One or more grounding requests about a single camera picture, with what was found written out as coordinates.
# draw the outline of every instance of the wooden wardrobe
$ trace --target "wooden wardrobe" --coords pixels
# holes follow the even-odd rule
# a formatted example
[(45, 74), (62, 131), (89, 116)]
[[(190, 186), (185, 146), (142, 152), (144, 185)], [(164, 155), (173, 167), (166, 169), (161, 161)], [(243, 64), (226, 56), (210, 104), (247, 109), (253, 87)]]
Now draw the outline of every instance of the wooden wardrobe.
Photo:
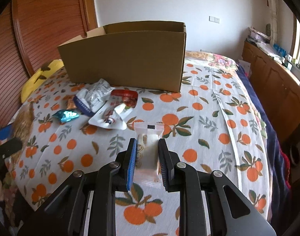
[(21, 105), (23, 84), (57, 46), (97, 27), (93, 0), (12, 0), (0, 15), (0, 126)]

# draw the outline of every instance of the white wall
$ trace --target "white wall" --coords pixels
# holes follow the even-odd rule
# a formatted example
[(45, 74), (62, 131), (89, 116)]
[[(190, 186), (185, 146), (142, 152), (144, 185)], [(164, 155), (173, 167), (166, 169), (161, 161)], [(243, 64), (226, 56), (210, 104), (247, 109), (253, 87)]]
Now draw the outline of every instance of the white wall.
[(279, 7), (277, 9), (277, 18), (279, 30), (279, 46), (281, 46), (289, 53), (292, 45), (294, 16), (290, 8), (283, 0), (278, 1)]
[[(248, 27), (265, 32), (267, 0), (96, 0), (99, 26), (138, 20), (185, 22), (186, 50), (211, 51), (233, 59), (242, 54)], [(220, 18), (220, 24), (209, 22)]]

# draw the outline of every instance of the louvered door panel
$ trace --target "louvered door panel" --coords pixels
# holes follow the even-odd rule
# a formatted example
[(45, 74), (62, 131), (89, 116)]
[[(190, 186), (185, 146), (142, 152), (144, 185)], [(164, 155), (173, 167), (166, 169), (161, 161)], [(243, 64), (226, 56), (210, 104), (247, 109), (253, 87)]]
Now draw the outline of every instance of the louvered door panel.
[(8, 5), (0, 15), (0, 126), (7, 125), (20, 107), (20, 92), (27, 79)]
[(79, 0), (17, 0), (25, 52), (34, 70), (60, 58), (57, 46), (84, 34)]

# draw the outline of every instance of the wall outlet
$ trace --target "wall outlet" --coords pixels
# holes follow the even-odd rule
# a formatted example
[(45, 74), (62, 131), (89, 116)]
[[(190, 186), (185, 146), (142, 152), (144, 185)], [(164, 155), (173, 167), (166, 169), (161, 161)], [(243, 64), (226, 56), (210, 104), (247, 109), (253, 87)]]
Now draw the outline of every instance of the wall outlet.
[(215, 22), (215, 23), (220, 23), (220, 19), (219, 18), (215, 18), (213, 16), (209, 16), (209, 21), (210, 22)]

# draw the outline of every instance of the floral pillow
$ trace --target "floral pillow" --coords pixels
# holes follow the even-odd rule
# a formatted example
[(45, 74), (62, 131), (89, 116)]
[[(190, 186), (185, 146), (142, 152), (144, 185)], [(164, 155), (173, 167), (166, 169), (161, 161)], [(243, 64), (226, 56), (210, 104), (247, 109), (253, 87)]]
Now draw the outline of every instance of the floral pillow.
[(185, 57), (208, 61), (209, 66), (213, 66), (225, 71), (237, 70), (235, 61), (226, 56), (221, 56), (221, 55), (206, 53), (206, 52), (185, 52)]

